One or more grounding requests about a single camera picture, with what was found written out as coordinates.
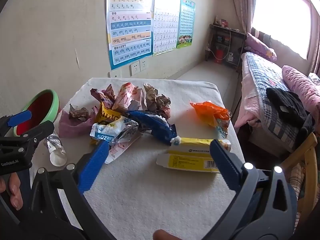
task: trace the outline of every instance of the window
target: window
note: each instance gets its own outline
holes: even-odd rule
[[[307,59],[311,12],[305,0],[256,0],[252,26]]]

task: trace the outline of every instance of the white cable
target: white cable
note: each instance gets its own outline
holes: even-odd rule
[[[228,49],[227,54],[224,56],[224,58],[222,58],[222,59],[218,59],[218,58],[215,56],[215,54],[213,53],[213,51],[212,51],[211,49],[209,49],[209,48],[208,48],[208,50],[212,52],[212,54],[214,55],[214,57],[215,57],[217,60],[224,60],[224,59],[226,58],[226,56],[228,56],[228,54],[229,54],[229,51],[230,51],[230,45],[231,45],[231,31],[230,31],[230,30],[229,30],[229,34],[230,34],[229,49]]]

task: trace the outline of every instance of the wall socket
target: wall socket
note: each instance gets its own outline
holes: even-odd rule
[[[115,78],[120,78],[122,75],[121,75],[121,68],[117,68],[113,71],[110,71],[108,73],[108,77],[115,77]]]
[[[148,67],[147,59],[144,58],[140,60],[140,71],[146,69]]]
[[[133,76],[140,72],[140,62],[136,61],[130,64],[130,76]]]

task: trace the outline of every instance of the wall poster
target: wall poster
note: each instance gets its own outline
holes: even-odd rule
[[[195,11],[196,4],[194,2],[181,0],[177,48],[192,44]]]
[[[152,0],[107,0],[111,70],[152,54]]]
[[[153,14],[153,54],[177,47],[180,0],[155,0]]]

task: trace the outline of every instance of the human hand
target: human hand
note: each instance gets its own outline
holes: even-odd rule
[[[9,189],[12,195],[10,196],[11,205],[20,210],[23,206],[23,200],[20,192],[20,179],[17,173],[11,173],[9,178]],[[4,179],[0,177],[0,193],[5,191]]]
[[[170,235],[166,231],[159,229],[153,233],[153,240],[181,240],[173,235]]]

